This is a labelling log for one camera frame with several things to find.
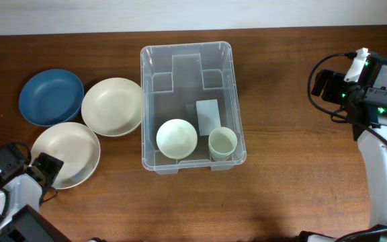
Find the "beige bowl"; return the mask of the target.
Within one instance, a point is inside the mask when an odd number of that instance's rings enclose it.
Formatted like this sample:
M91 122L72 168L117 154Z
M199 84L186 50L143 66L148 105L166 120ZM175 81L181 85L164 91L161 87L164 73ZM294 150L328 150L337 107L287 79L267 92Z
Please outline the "beige bowl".
M113 77L96 83L81 107L84 123L102 136L124 136L142 121L142 88L135 82Z
M46 153L64 162L53 187L73 188L85 182L96 170L101 147L95 133L87 126L65 122L46 129L32 146L32 157Z

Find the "dark blue bowl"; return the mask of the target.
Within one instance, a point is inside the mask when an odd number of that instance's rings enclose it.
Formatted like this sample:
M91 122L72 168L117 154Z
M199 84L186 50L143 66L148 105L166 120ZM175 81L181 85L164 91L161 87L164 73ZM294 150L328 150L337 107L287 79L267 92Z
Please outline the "dark blue bowl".
M74 73L48 69L34 75L22 88L18 106L21 115L36 126L54 126L75 119L85 96Z

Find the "white small bowl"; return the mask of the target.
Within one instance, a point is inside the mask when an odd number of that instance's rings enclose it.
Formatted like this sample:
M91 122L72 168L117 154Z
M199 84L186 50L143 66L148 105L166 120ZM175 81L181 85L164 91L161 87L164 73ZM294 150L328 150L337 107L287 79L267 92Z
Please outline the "white small bowl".
M172 119L162 124L156 135L157 146L170 159L184 159L191 155L198 143L192 124L182 119Z

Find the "cream cup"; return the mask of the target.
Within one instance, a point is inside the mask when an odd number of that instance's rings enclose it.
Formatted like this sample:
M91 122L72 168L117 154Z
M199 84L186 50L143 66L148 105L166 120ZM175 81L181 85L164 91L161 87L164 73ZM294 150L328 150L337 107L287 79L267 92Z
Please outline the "cream cup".
M209 150L219 156L231 155L238 145L234 131L227 127L215 128L209 135Z

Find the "grey cup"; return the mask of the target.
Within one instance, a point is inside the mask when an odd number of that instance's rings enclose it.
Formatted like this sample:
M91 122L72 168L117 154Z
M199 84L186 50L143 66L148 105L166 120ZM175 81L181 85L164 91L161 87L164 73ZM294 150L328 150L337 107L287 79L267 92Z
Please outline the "grey cup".
M212 158L214 161L226 161L226 160L228 160L228 159L231 158L231 155L225 156L225 157L220 157L220 156L211 155L211 158Z

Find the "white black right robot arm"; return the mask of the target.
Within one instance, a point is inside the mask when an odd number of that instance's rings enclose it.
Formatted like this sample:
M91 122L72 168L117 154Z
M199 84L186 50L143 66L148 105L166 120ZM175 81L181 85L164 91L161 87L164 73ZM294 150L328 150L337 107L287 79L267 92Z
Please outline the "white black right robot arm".
M307 97L333 122L350 124L363 158L371 204L368 229L343 235L340 241L387 241L387 57L361 48L346 52L352 64L346 73L315 65L307 82ZM314 97L338 105L329 111Z

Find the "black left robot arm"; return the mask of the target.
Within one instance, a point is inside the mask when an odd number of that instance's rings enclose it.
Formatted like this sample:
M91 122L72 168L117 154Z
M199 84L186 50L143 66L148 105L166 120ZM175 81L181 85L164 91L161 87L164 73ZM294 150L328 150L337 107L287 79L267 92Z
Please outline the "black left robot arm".
M0 241L68 241L39 213L64 162L46 153L23 154L20 142L0 147Z

